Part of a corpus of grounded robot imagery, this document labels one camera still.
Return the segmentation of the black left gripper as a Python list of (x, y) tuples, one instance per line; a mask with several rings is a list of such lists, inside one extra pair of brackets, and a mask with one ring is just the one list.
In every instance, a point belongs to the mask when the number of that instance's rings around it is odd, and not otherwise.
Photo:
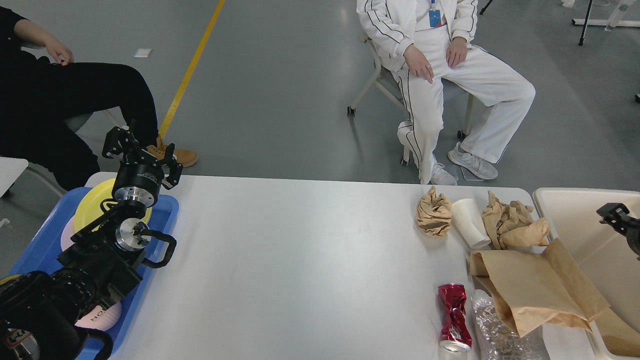
[(146, 208), (153, 207), (161, 185), (173, 189), (179, 183), (183, 165), (174, 154), (175, 144), (170, 143), (158, 166), (151, 164), (151, 155), (135, 139), (134, 134), (123, 127), (114, 126), (105, 137), (102, 148), (104, 158), (121, 161), (112, 187), (112, 198), (118, 202), (133, 200)]

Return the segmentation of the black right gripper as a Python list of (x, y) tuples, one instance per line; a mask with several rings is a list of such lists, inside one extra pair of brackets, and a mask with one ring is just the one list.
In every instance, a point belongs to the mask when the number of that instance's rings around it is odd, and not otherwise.
[(640, 223), (631, 216), (630, 209), (624, 203), (606, 203), (596, 210), (601, 224), (608, 224), (617, 233), (625, 233), (629, 248), (640, 260)]

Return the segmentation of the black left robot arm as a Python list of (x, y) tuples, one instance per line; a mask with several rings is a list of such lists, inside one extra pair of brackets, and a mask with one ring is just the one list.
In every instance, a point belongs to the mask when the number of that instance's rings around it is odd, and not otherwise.
[(75, 360), (91, 338), (102, 342), (94, 358), (110, 357), (112, 337), (77, 321), (96, 307), (110, 309), (135, 290), (143, 280), (140, 265), (158, 269), (172, 259), (176, 239), (152, 230), (143, 218), (158, 202), (160, 187), (179, 183), (183, 165), (174, 150), (169, 144), (158, 159), (130, 130), (114, 127), (107, 133), (103, 157), (121, 157), (109, 205), (71, 237), (71, 246), (57, 257), (60, 269), (1, 281), (3, 360)]

